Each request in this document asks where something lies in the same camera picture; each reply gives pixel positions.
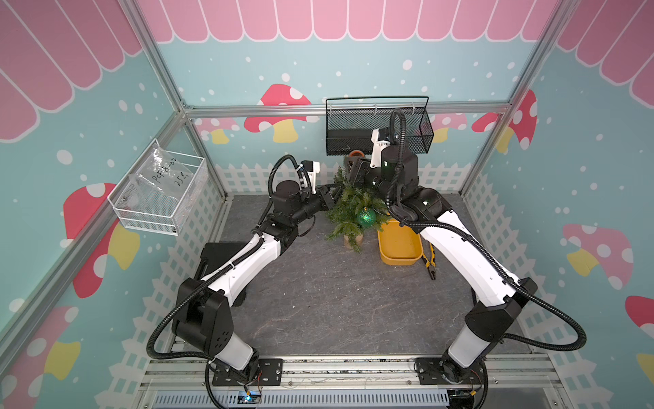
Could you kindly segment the copper shiny ball ornament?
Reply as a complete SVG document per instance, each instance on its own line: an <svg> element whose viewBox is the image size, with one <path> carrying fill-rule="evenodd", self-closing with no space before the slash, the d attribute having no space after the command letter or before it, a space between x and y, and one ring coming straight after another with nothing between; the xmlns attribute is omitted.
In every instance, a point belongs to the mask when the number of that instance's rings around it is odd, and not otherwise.
<svg viewBox="0 0 654 409"><path fill-rule="evenodd" d="M354 158L364 158L365 154L360 150L353 150L347 155L348 160L353 160Z"/></svg>

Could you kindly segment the small green christmas tree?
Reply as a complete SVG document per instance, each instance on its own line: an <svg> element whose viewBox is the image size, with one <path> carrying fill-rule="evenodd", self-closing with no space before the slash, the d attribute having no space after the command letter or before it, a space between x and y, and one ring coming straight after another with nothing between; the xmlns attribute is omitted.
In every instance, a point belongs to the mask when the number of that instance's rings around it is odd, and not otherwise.
<svg viewBox="0 0 654 409"><path fill-rule="evenodd" d="M326 213L327 219L334 226L326 239L342 238L347 249L361 252L364 233L367 230L381 231L383 224L391 220L391 216L383 200L376 197L371 190L352 186L344 176L342 167L335 174L334 182L344 186L346 190L341 194L336 206ZM357 223L357 214L364 208L371 208L376 212L376 223L372 228L363 229Z"/></svg>

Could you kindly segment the green glitter ball ornament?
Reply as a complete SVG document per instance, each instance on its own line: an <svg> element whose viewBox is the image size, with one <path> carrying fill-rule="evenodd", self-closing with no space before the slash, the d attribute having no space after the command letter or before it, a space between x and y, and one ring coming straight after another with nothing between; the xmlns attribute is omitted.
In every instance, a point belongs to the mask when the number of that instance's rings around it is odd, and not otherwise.
<svg viewBox="0 0 654 409"><path fill-rule="evenodd" d="M357 214L357 223L361 228L372 228L376 223L376 212L371 208L364 208Z"/></svg>

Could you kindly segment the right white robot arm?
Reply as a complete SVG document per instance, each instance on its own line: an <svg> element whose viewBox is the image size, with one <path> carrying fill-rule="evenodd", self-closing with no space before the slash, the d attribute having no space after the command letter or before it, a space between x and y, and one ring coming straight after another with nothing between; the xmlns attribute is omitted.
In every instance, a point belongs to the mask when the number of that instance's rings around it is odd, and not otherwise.
<svg viewBox="0 0 654 409"><path fill-rule="evenodd" d="M588 340L582 326L537 297L538 286L532 279L520 279L500 264L465 228L440 193L420 186L418 158L408 147L406 132L405 113L396 108L390 112L388 126L371 132L372 156L353 165L349 179L354 186L371 190L384 201L392 218L442 253L477 296L463 329L439 359L441 376L448 383L463 383L506 339L551 351L582 349ZM548 344L510 333L509 328L528 303L535 303L567 323L576 339L568 344Z"/></svg>

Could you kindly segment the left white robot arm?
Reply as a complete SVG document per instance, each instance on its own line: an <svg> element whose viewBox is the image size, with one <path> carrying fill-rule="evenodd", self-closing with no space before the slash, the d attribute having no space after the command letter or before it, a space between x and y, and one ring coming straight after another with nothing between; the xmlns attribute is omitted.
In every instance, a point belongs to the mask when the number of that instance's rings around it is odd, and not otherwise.
<svg viewBox="0 0 654 409"><path fill-rule="evenodd" d="M301 237L299 226L320 211L334 208L335 185L318 185L320 163L302 162L286 154L270 174L289 161L297 180L268 184L267 206L252 231L252 238L223 265L200 279L186 279L175 307L163 317L146 343L153 360L204 359L223 364L240 383L257 378L259 354L234 332L231 307L262 269L277 260Z"/></svg>

